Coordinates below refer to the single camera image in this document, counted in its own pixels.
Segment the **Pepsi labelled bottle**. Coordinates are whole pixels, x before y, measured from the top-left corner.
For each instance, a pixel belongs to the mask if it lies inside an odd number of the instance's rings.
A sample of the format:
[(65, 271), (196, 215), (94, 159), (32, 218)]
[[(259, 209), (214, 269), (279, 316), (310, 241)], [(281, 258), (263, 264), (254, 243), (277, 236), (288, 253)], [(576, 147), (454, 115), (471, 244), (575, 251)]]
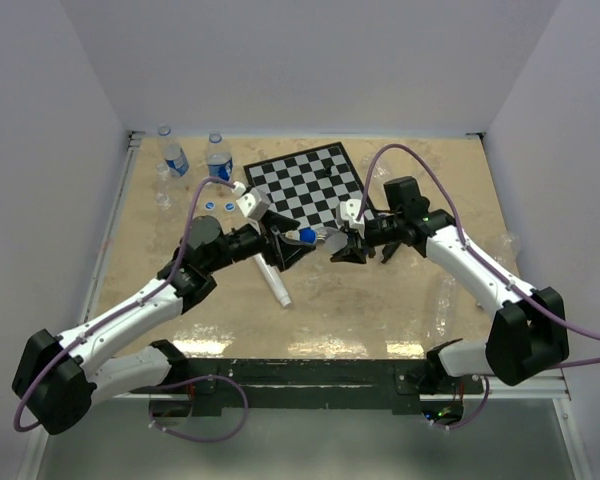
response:
[(315, 232), (317, 242), (329, 255), (333, 255), (347, 246), (347, 234), (337, 228), (323, 226), (316, 229)]

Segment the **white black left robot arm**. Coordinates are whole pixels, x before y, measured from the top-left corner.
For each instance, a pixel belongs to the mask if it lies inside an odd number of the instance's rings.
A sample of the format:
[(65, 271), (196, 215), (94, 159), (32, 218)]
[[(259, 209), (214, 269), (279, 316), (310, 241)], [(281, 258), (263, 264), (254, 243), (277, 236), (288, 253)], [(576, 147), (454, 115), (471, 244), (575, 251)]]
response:
[(83, 325), (57, 335), (42, 329), (28, 339), (12, 383), (20, 400), (15, 430), (27, 431), (25, 411), (56, 435), (93, 405), (117, 395), (154, 386), (180, 390), (187, 380), (187, 359), (172, 343), (157, 341), (126, 356), (121, 350), (200, 304), (216, 286), (214, 272), (254, 256), (284, 271), (316, 243), (314, 230), (273, 212), (262, 223), (229, 233), (213, 216), (191, 219), (173, 259), (139, 292)]

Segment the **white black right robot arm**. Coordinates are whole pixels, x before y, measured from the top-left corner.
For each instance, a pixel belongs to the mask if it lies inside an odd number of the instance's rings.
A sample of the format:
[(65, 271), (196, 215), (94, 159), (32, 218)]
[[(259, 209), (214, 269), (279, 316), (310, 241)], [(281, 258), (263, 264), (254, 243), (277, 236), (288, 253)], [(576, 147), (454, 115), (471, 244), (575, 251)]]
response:
[(564, 302), (553, 288), (537, 289), (486, 255), (456, 218), (430, 210), (414, 178), (388, 181), (384, 191), (390, 211), (375, 219), (361, 213), (360, 199), (340, 202), (336, 218), (347, 242), (332, 261), (363, 264), (379, 246), (404, 244), (445, 270), (491, 319), (485, 340), (453, 340), (427, 353), (432, 390), (449, 392), (471, 374), (515, 386), (568, 358), (567, 330), (552, 319), (564, 315)]

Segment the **clear bottle without label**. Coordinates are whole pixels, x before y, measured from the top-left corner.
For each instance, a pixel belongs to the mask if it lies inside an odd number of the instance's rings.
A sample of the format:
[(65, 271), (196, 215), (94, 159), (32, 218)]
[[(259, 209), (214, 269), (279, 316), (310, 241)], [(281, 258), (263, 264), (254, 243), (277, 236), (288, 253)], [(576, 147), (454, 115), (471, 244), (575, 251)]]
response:
[(378, 187), (383, 185), (383, 183), (387, 180), (390, 174), (390, 171), (386, 166), (386, 162), (384, 160), (377, 160), (376, 163), (372, 165), (371, 156), (367, 156), (361, 160), (360, 171), (361, 178), (364, 181), (366, 181), (367, 178), (370, 178), (369, 184)]

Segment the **blue cap of Pepsi bottle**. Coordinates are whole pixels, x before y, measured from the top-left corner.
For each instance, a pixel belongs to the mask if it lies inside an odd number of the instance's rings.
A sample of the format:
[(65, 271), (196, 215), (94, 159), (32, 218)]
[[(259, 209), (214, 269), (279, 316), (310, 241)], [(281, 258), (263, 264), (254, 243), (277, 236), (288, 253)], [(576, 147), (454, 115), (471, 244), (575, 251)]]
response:
[(303, 228), (299, 231), (299, 240), (307, 244), (315, 244), (317, 242), (317, 234), (311, 228)]

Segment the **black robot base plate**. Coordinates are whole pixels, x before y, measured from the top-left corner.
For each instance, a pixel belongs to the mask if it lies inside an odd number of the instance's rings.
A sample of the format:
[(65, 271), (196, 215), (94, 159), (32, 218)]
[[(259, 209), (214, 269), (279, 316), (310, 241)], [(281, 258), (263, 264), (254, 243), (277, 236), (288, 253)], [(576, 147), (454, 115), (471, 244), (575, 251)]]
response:
[(425, 360), (368, 359), (229, 359), (178, 360), (166, 378), (136, 393), (160, 392), (160, 387), (199, 377), (189, 389), (195, 416), (217, 416), (224, 408), (243, 406), (236, 389), (216, 380), (236, 382), (252, 409), (385, 410), (395, 415), (419, 415), (442, 408), (453, 394), (478, 395), (483, 384), (470, 376), (435, 376)]

